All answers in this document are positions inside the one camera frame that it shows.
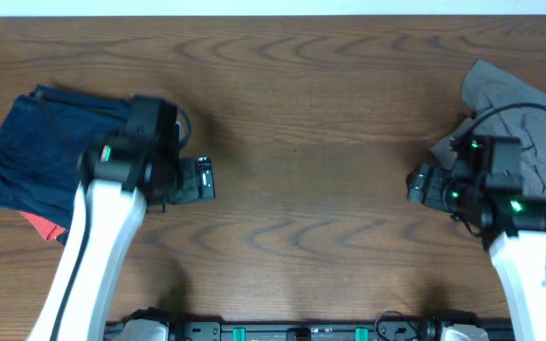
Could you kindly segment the navy blue shorts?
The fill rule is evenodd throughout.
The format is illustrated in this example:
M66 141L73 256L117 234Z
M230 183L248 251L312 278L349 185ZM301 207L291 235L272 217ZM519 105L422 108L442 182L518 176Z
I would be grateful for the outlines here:
M88 144L120 130L130 115L126 99L106 99L37 85L19 96L14 109L40 120L65 151L82 152Z

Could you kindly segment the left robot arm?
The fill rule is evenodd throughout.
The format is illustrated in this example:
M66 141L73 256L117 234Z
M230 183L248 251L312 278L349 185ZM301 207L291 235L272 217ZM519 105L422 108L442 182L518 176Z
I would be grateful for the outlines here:
M90 145L72 225L32 340L101 340L129 247L151 204L215 196L208 157L181 159L172 143L109 136Z

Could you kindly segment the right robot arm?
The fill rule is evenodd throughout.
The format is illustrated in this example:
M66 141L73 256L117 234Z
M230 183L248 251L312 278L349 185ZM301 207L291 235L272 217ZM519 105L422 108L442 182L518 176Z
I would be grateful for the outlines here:
M518 340L546 340L546 200L526 197L516 171L410 173L407 198L450 214L482 241L499 276Z

